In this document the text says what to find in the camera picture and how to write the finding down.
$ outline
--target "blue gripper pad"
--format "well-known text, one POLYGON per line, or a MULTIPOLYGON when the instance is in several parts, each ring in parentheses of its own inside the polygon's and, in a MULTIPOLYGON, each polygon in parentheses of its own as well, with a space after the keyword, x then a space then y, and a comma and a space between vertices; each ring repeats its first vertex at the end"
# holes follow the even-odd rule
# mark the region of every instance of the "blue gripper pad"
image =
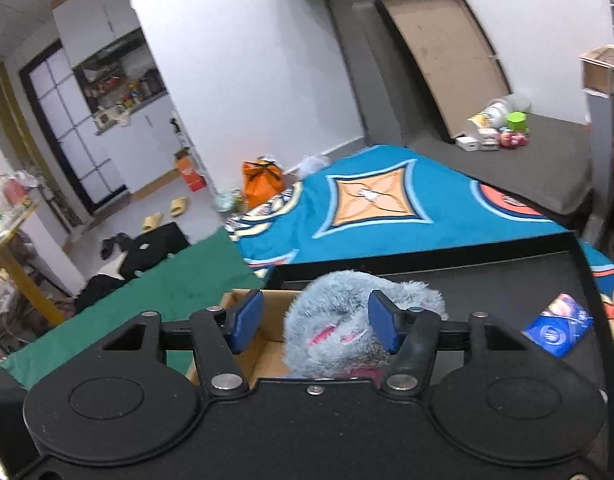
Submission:
POLYGON ((369 324, 376 333, 376 337, 388 353, 397 354, 401 341, 396 329, 396 320, 389 307, 382 302, 375 291, 369 295, 368 309, 369 324))
POLYGON ((236 307, 234 329, 231 333, 231 352, 241 354, 244 352, 256 334, 256 330, 263 319, 264 297, 258 291, 247 303, 236 307))

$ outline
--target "floor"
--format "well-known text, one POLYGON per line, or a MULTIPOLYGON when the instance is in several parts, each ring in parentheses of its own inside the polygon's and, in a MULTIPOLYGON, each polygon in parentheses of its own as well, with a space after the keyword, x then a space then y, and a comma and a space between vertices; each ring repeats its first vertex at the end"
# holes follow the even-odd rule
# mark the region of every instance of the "floor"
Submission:
POLYGON ((166 186, 150 194, 142 200, 129 205, 105 218, 100 224, 85 232, 75 241, 69 250, 69 257, 88 280, 95 275, 104 264, 113 260, 120 253, 116 247, 114 255, 109 260, 100 257, 100 244, 105 238, 110 238, 119 232, 125 232, 130 237, 140 234, 140 228, 145 217, 161 212, 164 216, 162 224, 174 221, 168 216, 171 201, 175 198, 189 197, 187 211, 175 221, 189 239, 190 243, 202 240, 222 224, 220 216, 212 208, 212 196, 207 188, 200 191, 189 191, 182 178, 177 178, 166 186))

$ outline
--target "green mat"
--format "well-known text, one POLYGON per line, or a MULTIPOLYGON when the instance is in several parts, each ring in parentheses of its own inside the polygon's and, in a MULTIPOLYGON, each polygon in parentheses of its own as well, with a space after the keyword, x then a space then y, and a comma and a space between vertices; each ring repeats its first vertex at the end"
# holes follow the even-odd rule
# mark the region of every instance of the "green mat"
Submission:
MULTIPOLYGON (((196 310, 218 304, 232 288, 260 288, 262 281, 242 261, 224 229, 165 260, 127 283, 0 365, 29 389, 74 355, 145 310, 163 321, 188 319, 196 310)), ((167 364, 186 373, 191 352, 167 352, 167 364)))

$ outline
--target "gray plush toy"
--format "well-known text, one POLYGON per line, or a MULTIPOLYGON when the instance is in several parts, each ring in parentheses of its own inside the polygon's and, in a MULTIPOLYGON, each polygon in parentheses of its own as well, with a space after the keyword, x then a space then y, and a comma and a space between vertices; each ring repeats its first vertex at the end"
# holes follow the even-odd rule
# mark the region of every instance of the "gray plush toy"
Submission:
POLYGON ((332 272, 310 283, 287 311, 284 362, 292 376, 378 380, 389 355, 369 324, 367 302, 377 289, 398 308, 423 307, 447 319, 442 296, 426 283, 394 283, 354 270, 332 272))

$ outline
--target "blue blanket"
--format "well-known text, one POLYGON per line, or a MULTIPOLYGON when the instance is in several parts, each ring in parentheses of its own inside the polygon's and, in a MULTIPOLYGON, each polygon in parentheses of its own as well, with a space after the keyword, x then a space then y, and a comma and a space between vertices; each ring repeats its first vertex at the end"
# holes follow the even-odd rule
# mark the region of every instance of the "blue blanket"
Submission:
MULTIPOLYGON (((361 258, 564 231, 512 197, 405 148, 374 146, 296 182, 226 229, 245 261, 361 258)), ((583 245, 614 338, 614 263, 583 245)))

